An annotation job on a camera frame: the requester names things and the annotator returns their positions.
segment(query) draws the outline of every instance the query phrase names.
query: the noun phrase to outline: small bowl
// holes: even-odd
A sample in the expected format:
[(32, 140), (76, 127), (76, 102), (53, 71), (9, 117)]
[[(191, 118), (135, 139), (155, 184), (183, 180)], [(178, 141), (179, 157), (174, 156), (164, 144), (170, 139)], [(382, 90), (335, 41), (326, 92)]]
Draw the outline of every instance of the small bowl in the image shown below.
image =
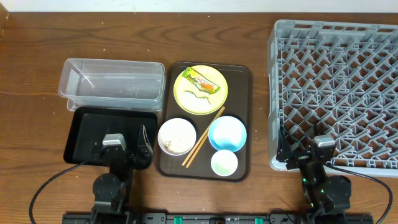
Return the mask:
[[(193, 125), (182, 118), (174, 118), (166, 121), (160, 127), (157, 134), (157, 142), (160, 148), (169, 155), (181, 156), (189, 152), (197, 140), (197, 132)], [(171, 151), (167, 149), (166, 142), (177, 142), (180, 149)]]
[(243, 147), (247, 137), (243, 123), (232, 116), (216, 119), (209, 129), (209, 142), (217, 150), (236, 152)]
[(214, 153), (210, 165), (217, 175), (227, 177), (238, 168), (238, 158), (229, 150), (220, 150)]

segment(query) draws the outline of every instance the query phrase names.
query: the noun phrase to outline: wooden table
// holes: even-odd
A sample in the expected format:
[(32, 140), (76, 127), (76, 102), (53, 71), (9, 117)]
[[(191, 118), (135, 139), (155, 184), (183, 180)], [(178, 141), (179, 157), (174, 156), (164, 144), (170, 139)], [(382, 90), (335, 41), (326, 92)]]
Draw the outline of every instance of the wooden table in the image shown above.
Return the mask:
[[(300, 174), (268, 165), (266, 44), (278, 19), (398, 24), (398, 14), (11, 13), (0, 42), (0, 222), (29, 223), (33, 194), (71, 166), (62, 156), (73, 113), (57, 93), (63, 63), (71, 57), (161, 62), (166, 69), (179, 60), (230, 63), (254, 75), (249, 177), (238, 184), (174, 179), (151, 165), (135, 173), (132, 206), (200, 213), (308, 208)], [(105, 172), (83, 166), (50, 183), (35, 203), (38, 223), (90, 211), (93, 181)], [(378, 220), (388, 201), (385, 188), (350, 179), (349, 212)], [(398, 179), (381, 180), (398, 192)], [(398, 222), (398, 199), (394, 203), (384, 223)]]

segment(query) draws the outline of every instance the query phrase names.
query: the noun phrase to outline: gray dish rack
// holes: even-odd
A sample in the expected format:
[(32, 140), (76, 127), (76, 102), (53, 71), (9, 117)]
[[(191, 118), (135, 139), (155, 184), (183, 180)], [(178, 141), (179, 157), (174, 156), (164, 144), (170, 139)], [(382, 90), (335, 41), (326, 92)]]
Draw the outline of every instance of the gray dish rack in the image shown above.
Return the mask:
[(336, 139), (329, 164), (398, 177), (398, 26), (279, 20), (267, 58), (273, 169), (279, 129), (302, 150), (318, 124)]

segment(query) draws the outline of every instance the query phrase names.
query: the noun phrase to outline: black tray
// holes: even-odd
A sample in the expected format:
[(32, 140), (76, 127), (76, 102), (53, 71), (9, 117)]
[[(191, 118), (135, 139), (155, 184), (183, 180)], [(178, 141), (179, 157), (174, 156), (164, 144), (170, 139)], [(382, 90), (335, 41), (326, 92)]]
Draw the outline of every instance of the black tray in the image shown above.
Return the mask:
[(248, 138), (245, 145), (235, 152), (238, 157), (238, 168), (234, 174), (228, 177), (220, 177), (210, 167), (210, 160), (216, 149), (211, 146), (209, 140), (202, 145), (196, 158), (189, 168), (182, 166), (182, 162), (188, 156), (170, 156), (158, 146), (156, 152), (156, 169), (167, 177), (183, 177), (205, 180), (224, 180), (239, 182), (244, 180), (250, 169), (250, 141), (251, 141), (251, 101), (252, 101), (252, 76), (248, 68), (239, 65), (218, 65), (210, 63), (177, 62), (171, 66), (167, 75), (167, 91), (164, 103), (163, 120), (183, 118), (190, 121), (197, 131), (197, 140), (205, 132), (205, 129), (216, 116), (217, 111), (207, 115), (194, 115), (184, 111), (175, 101), (173, 94), (174, 82), (178, 75), (188, 66), (208, 65), (219, 70), (228, 84), (228, 97), (224, 103), (225, 110), (222, 116), (234, 116), (240, 119), (246, 127)]
[(154, 147), (157, 117), (153, 113), (80, 107), (73, 115), (63, 160), (69, 164), (88, 161), (88, 165), (102, 166), (91, 150), (107, 133), (121, 133), (128, 147), (136, 147), (141, 125), (145, 126), (148, 141)]

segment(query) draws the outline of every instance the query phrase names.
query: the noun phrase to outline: tray rim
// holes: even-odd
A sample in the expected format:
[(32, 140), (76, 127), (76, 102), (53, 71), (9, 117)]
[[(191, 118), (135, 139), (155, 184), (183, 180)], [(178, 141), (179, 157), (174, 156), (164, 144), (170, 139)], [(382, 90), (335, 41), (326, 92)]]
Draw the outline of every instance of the tray rim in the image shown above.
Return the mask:
[(165, 95), (164, 95), (164, 103), (163, 103), (163, 113), (162, 113), (162, 118), (161, 118), (161, 124), (163, 124), (164, 122), (166, 122), (166, 111), (167, 111), (167, 103), (169, 100), (169, 94), (170, 93), (170, 89), (172, 88), (171, 86), (171, 76), (172, 73), (175, 69), (175, 67), (179, 67), (180, 64), (182, 63), (186, 63), (186, 64), (191, 64), (192, 66), (194, 65), (207, 65), (207, 66), (214, 66), (214, 65), (218, 65), (218, 66), (235, 66), (235, 67), (241, 67), (243, 70), (245, 70), (247, 72), (248, 78), (249, 78), (249, 98), (248, 98), (248, 117), (247, 117), (247, 129), (248, 129), (248, 138), (246, 139), (246, 147), (248, 149), (247, 153), (246, 153), (246, 157), (248, 157), (246, 159), (246, 170), (244, 172), (244, 174), (238, 178), (238, 179), (227, 179), (227, 178), (217, 178), (217, 177), (195, 177), (195, 176), (189, 176), (189, 175), (175, 175), (175, 174), (167, 174), (165, 173), (160, 167), (160, 159), (159, 159), (159, 154), (161, 152), (159, 152), (159, 150), (156, 150), (155, 155), (154, 155), (154, 165), (155, 165), (155, 170), (162, 176), (164, 177), (173, 177), (173, 178), (180, 178), (180, 179), (196, 179), (196, 180), (210, 180), (210, 181), (224, 181), (224, 182), (233, 182), (233, 183), (239, 183), (242, 182), (244, 180), (246, 180), (246, 178), (249, 176), (250, 171), (251, 171), (251, 134), (252, 134), (252, 101), (253, 101), (253, 75), (252, 72), (250, 71), (249, 68), (247, 68), (244, 65), (233, 65), (233, 64), (222, 64), (222, 63), (206, 63), (206, 62), (189, 62), (189, 61), (177, 61), (173, 64), (171, 64), (171, 66), (169, 67), (169, 69), (167, 70), (167, 76), (166, 76), (166, 88), (165, 88)]

